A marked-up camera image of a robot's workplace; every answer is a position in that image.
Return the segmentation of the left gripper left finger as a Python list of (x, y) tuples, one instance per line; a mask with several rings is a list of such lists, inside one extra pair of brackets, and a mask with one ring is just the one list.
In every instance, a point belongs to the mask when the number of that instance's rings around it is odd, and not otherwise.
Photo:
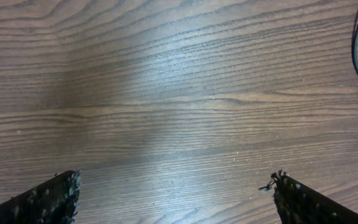
[(0, 224), (71, 224), (80, 196), (80, 171), (68, 170), (0, 204)]

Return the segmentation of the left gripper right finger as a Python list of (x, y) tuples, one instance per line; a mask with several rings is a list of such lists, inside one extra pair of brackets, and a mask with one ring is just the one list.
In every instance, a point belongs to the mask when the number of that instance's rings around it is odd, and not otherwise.
[(260, 190), (273, 190), (282, 224), (358, 224), (358, 213), (278, 170)]

